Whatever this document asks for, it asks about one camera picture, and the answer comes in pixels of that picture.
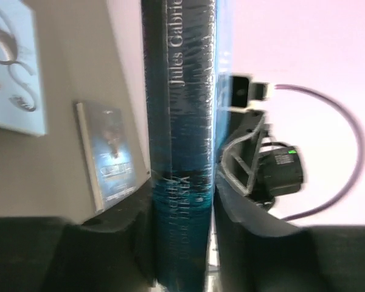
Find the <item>glossy book spine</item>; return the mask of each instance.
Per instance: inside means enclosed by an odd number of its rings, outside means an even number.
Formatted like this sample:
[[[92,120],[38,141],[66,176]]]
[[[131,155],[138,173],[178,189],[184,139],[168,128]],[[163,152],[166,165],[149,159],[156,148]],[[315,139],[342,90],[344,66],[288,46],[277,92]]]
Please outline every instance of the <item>glossy book spine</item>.
[[[215,0],[142,0],[157,278],[202,292],[214,192]]]

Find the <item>gray surface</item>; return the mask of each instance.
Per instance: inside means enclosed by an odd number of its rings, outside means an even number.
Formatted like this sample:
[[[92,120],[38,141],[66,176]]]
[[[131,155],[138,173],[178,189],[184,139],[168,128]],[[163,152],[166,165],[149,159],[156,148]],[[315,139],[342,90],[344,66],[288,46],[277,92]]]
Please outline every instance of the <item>gray surface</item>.
[[[36,11],[49,134],[37,138],[0,129],[0,216],[83,221],[94,206],[74,100],[122,108],[138,184],[148,177],[106,3],[26,2]]]

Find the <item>white background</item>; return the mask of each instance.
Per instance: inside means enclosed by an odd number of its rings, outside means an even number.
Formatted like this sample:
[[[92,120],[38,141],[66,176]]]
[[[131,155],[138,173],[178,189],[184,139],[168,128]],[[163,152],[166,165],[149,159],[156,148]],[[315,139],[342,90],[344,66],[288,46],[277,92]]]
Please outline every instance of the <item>white background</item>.
[[[141,144],[148,163],[139,1],[111,0]],[[365,0],[235,0],[235,73],[324,92],[358,116],[365,130]],[[308,96],[275,92],[266,108],[277,140],[297,145],[307,172],[302,192],[280,198],[291,215],[320,205],[345,183],[356,143],[333,109]],[[365,171],[352,192],[330,210],[297,224],[365,224]]]

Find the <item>light blue book cover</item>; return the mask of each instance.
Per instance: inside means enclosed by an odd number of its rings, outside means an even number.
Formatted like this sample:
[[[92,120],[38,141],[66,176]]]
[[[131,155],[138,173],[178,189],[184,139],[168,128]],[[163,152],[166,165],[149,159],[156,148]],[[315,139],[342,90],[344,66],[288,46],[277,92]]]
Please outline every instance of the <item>light blue book cover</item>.
[[[46,134],[33,11],[21,0],[0,0],[0,127]]]

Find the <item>plastic wrap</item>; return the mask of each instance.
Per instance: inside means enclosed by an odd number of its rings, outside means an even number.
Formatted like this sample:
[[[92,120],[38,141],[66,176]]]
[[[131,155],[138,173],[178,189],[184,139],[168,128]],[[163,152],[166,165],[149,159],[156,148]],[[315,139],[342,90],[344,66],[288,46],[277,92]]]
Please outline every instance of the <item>plastic wrap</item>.
[[[157,278],[169,292],[204,290],[216,149],[224,136],[216,125],[225,131],[227,119],[217,108],[229,96],[229,44],[218,41],[227,6],[142,0]]]

